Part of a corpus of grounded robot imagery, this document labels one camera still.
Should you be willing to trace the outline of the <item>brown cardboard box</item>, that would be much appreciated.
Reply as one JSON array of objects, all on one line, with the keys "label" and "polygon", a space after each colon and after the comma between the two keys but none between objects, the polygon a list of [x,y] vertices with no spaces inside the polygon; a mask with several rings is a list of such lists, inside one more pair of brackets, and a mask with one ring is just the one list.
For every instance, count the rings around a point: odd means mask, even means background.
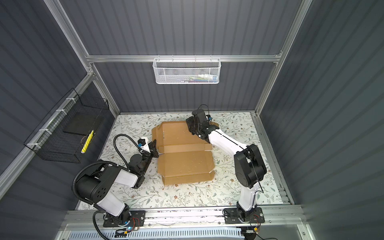
[{"label": "brown cardboard box", "polygon": [[192,135],[185,121],[162,122],[152,129],[164,185],[211,181],[215,177],[212,144]]}]

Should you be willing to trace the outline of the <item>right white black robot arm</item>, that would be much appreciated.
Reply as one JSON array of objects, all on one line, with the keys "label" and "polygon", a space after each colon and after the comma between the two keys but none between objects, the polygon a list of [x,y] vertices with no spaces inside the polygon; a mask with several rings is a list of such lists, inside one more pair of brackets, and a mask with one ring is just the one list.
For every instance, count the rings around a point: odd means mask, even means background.
[{"label": "right white black robot arm", "polygon": [[192,116],[186,119],[188,130],[192,135],[205,140],[234,159],[236,178],[241,184],[240,198],[236,205],[236,215],[242,223],[255,221],[264,223],[262,212],[256,201],[257,193],[262,193],[261,181],[267,173],[267,168],[257,145],[243,144],[224,133],[212,124],[211,115],[198,108],[192,111]]}]

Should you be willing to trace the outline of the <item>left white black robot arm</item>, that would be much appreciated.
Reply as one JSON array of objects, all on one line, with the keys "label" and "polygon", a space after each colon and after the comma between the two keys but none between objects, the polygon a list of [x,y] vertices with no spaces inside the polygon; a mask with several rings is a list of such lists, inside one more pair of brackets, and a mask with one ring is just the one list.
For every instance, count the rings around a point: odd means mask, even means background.
[{"label": "left white black robot arm", "polygon": [[74,195],[82,202],[94,206],[106,218],[114,221],[115,225],[128,226],[134,224],[136,218],[132,217],[127,204],[119,200],[111,191],[114,184],[124,185],[132,189],[138,189],[145,180],[145,174],[153,158],[158,158],[156,148],[157,141],[149,141],[140,138],[136,144],[138,154],[133,155],[127,162],[116,146],[118,137],[126,137],[134,141],[126,134],[118,134],[114,138],[114,148],[126,164],[124,167],[110,161],[98,160],[81,169],[72,183]]}]

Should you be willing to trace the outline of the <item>floral patterned table mat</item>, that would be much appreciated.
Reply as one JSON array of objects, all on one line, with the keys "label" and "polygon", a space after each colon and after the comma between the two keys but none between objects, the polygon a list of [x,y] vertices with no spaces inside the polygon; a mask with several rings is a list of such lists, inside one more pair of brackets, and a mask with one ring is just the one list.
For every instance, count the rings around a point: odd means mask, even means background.
[{"label": "floral patterned table mat", "polygon": [[[152,137],[151,130],[162,122],[184,121],[189,113],[127,114],[119,115],[104,145],[100,158],[122,165],[124,162],[116,153],[113,139],[118,134],[126,134],[137,140]],[[256,144],[267,164],[250,112],[213,112],[213,121],[220,129],[244,144]],[[145,181],[137,190],[114,184],[111,192],[132,209],[180,208],[232,206],[240,197],[241,185],[235,177],[233,160],[217,147],[212,150],[215,162],[215,177],[208,182],[165,186],[157,172],[158,160],[153,159],[145,175]]]}]

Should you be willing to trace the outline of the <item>pens in white basket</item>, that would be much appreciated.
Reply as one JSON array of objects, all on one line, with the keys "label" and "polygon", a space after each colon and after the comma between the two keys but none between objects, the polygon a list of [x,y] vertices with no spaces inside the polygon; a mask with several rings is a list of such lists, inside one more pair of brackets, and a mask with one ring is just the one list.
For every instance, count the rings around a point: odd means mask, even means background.
[{"label": "pens in white basket", "polygon": [[176,81],[181,83],[208,83],[216,84],[219,82],[219,77],[217,75],[202,74],[202,75],[190,75],[190,76],[181,76],[177,77]]}]

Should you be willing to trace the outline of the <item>yellow marker pen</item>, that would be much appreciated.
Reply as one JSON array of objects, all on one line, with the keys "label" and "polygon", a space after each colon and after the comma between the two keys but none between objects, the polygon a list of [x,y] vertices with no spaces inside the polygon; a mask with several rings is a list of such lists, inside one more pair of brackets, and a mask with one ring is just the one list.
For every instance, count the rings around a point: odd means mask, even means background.
[{"label": "yellow marker pen", "polygon": [[89,147],[89,145],[90,145],[90,143],[91,143],[91,141],[93,139],[94,134],[95,134],[94,130],[91,130],[91,132],[88,134],[87,139],[86,139],[86,141],[85,141],[85,143],[83,145],[83,148],[81,150],[82,154],[86,153],[86,151],[87,151],[87,149],[88,149],[88,147]]}]

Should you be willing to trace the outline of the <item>black foam pad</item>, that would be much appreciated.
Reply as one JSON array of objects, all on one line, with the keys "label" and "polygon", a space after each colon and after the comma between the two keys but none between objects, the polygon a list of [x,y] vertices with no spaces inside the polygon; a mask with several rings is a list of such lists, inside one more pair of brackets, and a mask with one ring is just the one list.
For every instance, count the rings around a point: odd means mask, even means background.
[{"label": "black foam pad", "polygon": [[104,117],[95,114],[76,113],[65,125],[66,134],[87,136],[91,130],[96,131],[103,122]]}]

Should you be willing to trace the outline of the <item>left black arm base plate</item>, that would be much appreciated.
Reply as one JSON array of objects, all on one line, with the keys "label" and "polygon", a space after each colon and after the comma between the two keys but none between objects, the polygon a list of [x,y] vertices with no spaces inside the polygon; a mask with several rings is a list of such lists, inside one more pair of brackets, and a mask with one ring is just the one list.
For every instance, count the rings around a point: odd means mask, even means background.
[{"label": "left black arm base plate", "polygon": [[104,228],[113,227],[142,227],[145,222],[146,211],[125,211],[118,217],[106,214],[104,217]]}]

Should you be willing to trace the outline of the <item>aluminium mounting rail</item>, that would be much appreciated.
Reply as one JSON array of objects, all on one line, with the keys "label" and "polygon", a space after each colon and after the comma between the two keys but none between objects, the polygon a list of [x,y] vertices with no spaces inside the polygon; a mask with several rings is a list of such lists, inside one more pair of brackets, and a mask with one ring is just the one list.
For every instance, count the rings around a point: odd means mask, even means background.
[{"label": "aluminium mounting rail", "polygon": [[[299,205],[261,206],[265,222],[262,227],[278,225],[304,225],[307,218]],[[144,209],[144,224],[140,229],[200,228],[225,225],[224,207],[150,208]],[[68,211],[59,230],[93,230],[94,210]]]}]

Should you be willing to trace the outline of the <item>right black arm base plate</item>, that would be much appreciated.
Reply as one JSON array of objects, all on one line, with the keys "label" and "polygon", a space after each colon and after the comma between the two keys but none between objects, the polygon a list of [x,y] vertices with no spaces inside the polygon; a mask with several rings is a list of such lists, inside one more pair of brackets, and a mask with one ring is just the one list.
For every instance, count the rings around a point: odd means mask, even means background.
[{"label": "right black arm base plate", "polygon": [[242,208],[225,208],[222,211],[226,224],[263,224],[264,214],[261,208],[253,208],[244,212]]}]

